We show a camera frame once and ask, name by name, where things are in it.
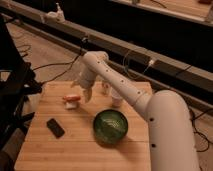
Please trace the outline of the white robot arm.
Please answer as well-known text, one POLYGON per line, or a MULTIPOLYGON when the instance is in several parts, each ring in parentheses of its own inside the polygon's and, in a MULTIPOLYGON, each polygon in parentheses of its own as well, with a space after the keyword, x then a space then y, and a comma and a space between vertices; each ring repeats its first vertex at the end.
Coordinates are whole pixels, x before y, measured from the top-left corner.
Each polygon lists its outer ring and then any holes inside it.
POLYGON ((176 92, 150 95, 107 64, 104 51, 88 51, 74 85, 89 90, 100 75, 148 123, 151 171, 200 171, 190 112, 176 92))

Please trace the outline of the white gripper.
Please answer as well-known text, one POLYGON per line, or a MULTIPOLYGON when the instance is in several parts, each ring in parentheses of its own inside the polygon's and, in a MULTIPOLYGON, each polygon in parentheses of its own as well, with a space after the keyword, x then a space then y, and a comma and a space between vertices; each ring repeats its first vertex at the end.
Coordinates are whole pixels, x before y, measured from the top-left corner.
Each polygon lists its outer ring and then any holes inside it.
POLYGON ((72 87, 80 86, 83 88, 84 101, 88 103, 92 98, 92 87, 95 83, 97 74, 88 67, 84 67, 78 78, 71 84, 72 87))

